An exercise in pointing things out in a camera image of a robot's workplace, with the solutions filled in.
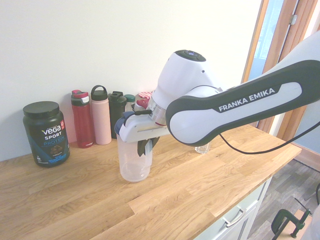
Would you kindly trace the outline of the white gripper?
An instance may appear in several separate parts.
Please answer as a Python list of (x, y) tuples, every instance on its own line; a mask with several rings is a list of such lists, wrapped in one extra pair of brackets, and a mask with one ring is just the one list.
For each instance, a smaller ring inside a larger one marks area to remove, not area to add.
[(146, 154), (145, 147), (149, 141), (153, 149), (159, 137), (170, 133), (166, 126), (156, 124), (148, 114), (126, 113), (125, 115), (126, 117), (119, 119), (119, 136), (125, 143), (137, 142), (139, 157)]

